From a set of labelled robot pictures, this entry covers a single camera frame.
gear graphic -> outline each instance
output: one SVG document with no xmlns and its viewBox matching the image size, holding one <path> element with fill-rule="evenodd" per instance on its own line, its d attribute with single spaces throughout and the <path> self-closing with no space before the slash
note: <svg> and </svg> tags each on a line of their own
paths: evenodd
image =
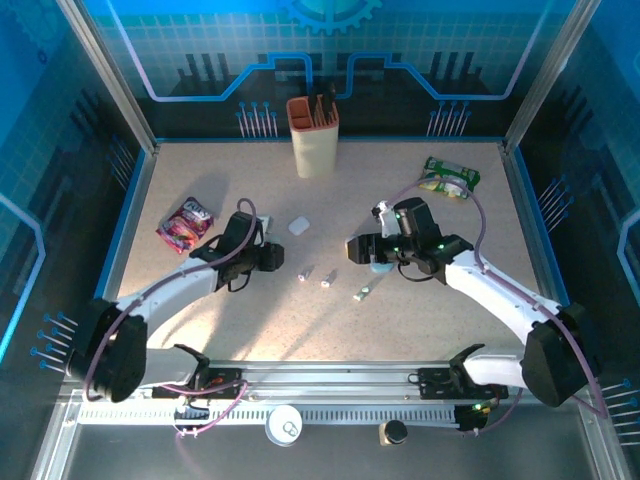
<svg viewBox="0 0 640 480">
<path fill-rule="evenodd" d="M 299 26 L 310 27 L 314 34 L 336 30 L 347 33 L 348 27 L 360 28 L 362 19 L 371 19 L 371 11 L 381 7 L 380 0 L 283 0 L 282 6 Z"/>
<path fill-rule="evenodd" d="M 55 0 L 5 1 L 18 24 L 40 49 L 60 35 L 62 18 Z"/>
</svg>

speckled countertop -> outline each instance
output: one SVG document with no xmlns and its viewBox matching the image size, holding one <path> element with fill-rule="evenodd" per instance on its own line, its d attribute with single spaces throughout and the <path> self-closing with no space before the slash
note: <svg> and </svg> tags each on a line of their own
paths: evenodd
<svg viewBox="0 0 640 480">
<path fill-rule="evenodd" d="M 374 232 L 371 208 L 416 180 L 429 155 L 480 171 L 476 192 L 488 217 L 483 254 L 523 285 L 537 290 L 507 178 L 495 144 L 341 142 L 335 173 L 302 180 L 289 143 L 164 144 L 160 150 L 127 262 L 120 295 L 135 292 L 176 268 L 177 255 L 155 233 L 187 196 L 217 220 L 221 233 L 240 197 L 274 219 L 272 239 L 285 247 L 275 273 L 256 273 L 242 292 L 226 290 L 191 304 L 149 340 L 151 347 L 185 343 L 212 359 L 440 360 L 478 342 L 517 346 L 516 337 L 471 299 L 436 281 L 411 283 L 392 271 L 373 274 L 351 263 L 344 241 Z M 443 234 L 475 242 L 480 220 L 471 201 L 416 189 Z M 299 215 L 310 229 L 294 237 Z M 297 274 L 314 270 L 301 283 Z M 322 278 L 337 269 L 331 288 Z M 370 295 L 352 299 L 377 282 Z"/>
</svg>

black cap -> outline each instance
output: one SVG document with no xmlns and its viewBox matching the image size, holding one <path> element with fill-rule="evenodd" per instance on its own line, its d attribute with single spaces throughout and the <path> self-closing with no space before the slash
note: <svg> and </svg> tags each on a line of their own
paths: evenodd
<svg viewBox="0 0 640 480">
<path fill-rule="evenodd" d="M 384 426 L 384 436 L 394 445 L 399 445 L 407 439 L 407 426 L 400 420 L 391 420 Z"/>
</svg>

red snack bag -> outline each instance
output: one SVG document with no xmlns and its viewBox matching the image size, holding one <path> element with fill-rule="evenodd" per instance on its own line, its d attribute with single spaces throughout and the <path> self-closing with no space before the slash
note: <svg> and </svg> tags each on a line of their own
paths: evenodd
<svg viewBox="0 0 640 480">
<path fill-rule="evenodd" d="M 185 200 L 182 206 L 164 222 L 156 233 L 176 252 L 191 250 L 213 225 L 213 216 L 194 197 Z"/>
</svg>

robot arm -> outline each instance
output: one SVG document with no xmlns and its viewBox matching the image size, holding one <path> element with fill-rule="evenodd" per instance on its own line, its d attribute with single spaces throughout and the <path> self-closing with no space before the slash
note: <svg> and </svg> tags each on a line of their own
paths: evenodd
<svg viewBox="0 0 640 480">
<path fill-rule="evenodd" d="M 526 289 L 480 256 L 483 269 L 469 242 L 457 235 L 442 236 L 429 207 L 420 198 L 404 200 L 392 209 L 381 202 L 373 214 L 380 219 L 382 233 L 350 240 L 349 259 L 358 264 L 414 263 L 426 275 L 473 298 L 502 321 L 524 346 L 505 354 L 474 345 L 456 355 L 450 362 L 450 375 L 459 389 L 487 384 L 528 388 L 543 403 L 559 406 L 582 388 L 586 378 L 578 359 L 550 318 L 540 311 L 542 306 L 569 329 L 593 373 L 600 372 L 593 325 L 580 305 L 563 308 Z M 526 302 L 510 287 L 533 301 Z"/>
<path fill-rule="evenodd" d="M 251 231 L 251 220 L 251 215 L 236 212 L 222 235 L 191 252 L 180 267 L 154 283 L 156 288 L 152 293 L 143 295 L 149 290 L 147 287 L 115 303 L 102 299 L 90 302 L 73 339 L 67 372 L 84 380 L 107 330 L 122 312 L 139 302 L 111 337 L 100 357 L 91 387 L 114 402 L 126 399 L 140 385 L 170 382 L 187 384 L 191 389 L 201 388 L 207 381 L 208 358 L 185 345 L 175 345 L 176 348 L 169 350 L 147 350 L 147 339 L 165 321 L 197 299 L 225 285 L 230 292 L 237 292 L 247 285 L 253 271 L 273 272 L 280 268 L 284 262 L 284 249 L 264 242 L 260 221 L 242 250 L 221 264 L 209 266 L 241 245 Z M 233 289 L 232 282 L 240 276 L 245 277 L 244 283 Z"/>
</svg>

